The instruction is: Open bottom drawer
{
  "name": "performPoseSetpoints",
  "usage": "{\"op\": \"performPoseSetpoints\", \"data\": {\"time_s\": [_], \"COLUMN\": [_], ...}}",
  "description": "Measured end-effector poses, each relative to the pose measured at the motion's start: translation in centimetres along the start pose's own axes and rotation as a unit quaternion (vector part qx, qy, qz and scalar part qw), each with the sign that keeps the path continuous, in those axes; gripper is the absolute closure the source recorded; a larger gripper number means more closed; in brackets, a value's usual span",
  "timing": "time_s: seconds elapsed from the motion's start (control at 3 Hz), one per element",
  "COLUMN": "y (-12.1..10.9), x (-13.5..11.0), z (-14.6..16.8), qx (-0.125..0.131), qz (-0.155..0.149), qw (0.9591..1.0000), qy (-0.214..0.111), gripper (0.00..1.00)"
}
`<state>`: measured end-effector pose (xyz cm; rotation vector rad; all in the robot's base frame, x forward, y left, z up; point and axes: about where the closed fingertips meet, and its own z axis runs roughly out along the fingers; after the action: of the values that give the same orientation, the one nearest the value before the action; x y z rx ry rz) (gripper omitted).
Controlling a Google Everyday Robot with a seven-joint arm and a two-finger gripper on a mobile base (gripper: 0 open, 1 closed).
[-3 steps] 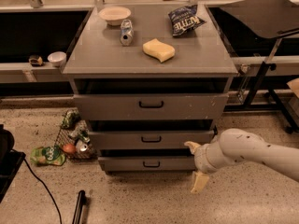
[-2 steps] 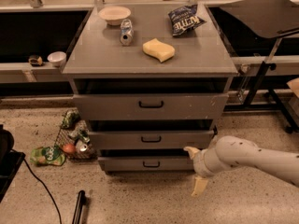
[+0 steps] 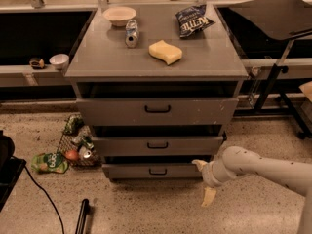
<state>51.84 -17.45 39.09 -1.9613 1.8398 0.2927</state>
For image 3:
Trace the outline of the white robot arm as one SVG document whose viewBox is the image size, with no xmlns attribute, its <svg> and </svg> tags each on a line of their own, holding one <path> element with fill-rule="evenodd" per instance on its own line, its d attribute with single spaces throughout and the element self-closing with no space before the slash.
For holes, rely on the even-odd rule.
<svg viewBox="0 0 312 234">
<path fill-rule="evenodd" d="M 258 175 L 277 183 L 305 198 L 297 234 L 312 232 L 312 165 L 307 163 L 271 159 L 239 146 L 226 148 L 216 161 L 195 159 L 192 163 L 202 175 L 203 207 L 215 198 L 216 189 L 225 182 L 248 175 Z"/>
</svg>

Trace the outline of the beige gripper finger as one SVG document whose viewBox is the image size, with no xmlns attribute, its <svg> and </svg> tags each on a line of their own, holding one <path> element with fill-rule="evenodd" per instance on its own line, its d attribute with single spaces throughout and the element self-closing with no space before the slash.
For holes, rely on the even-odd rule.
<svg viewBox="0 0 312 234">
<path fill-rule="evenodd" d="M 192 161 L 192 164 L 194 164 L 197 167 L 198 171 L 201 172 L 204 169 L 204 167 L 208 165 L 208 162 L 204 160 L 194 159 Z"/>
<path fill-rule="evenodd" d="M 201 204 L 202 207 L 208 207 L 214 200 L 216 196 L 216 189 L 205 187 L 204 188 L 204 196 L 203 196 L 203 202 Z"/>
</svg>

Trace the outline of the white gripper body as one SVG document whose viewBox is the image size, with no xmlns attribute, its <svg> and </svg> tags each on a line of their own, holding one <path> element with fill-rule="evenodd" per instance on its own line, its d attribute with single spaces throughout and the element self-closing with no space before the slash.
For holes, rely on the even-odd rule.
<svg viewBox="0 0 312 234">
<path fill-rule="evenodd" d="M 221 160 L 217 160 L 203 166 L 202 177 L 209 187 L 216 188 L 227 181 L 233 180 L 235 174 L 229 171 Z"/>
</svg>

